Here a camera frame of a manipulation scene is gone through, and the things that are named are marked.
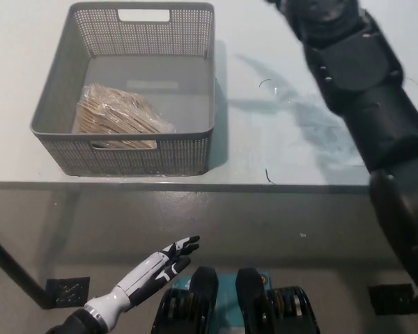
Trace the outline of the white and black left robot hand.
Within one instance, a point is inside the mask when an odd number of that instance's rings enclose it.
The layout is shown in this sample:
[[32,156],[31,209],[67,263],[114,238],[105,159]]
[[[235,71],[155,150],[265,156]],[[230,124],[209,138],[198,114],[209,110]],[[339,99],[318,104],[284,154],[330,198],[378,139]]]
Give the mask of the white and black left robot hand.
[[121,314],[156,294],[190,264],[189,254],[198,249],[199,240],[199,236],[187,237],[152,253],[108,294],[88,301],[85,311],[97,320],[103,333],[110,333]]

